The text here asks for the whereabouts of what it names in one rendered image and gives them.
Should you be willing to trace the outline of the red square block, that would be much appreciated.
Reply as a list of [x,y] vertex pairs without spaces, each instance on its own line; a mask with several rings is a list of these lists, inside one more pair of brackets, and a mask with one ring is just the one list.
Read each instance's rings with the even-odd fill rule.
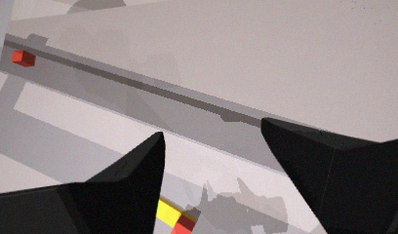
[[17,63],[22,66],[34,66],[36,56],[22,50],[22,51],[13,51],[14,54],[12,55],[13,59],[12,62]]

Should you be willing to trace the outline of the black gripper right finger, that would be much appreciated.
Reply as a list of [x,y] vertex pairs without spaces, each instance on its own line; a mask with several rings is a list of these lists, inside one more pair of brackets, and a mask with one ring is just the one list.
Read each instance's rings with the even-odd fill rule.
[[398,234],[398,138],[378,142],[269,117],[260,130],[327,234]]

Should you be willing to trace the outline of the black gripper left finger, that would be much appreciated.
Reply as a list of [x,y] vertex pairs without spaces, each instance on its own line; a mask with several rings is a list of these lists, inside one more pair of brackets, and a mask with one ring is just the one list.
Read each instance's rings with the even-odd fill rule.
[[166,143],[156,132],[85,182],[0,194],[0,234],[153,234]]

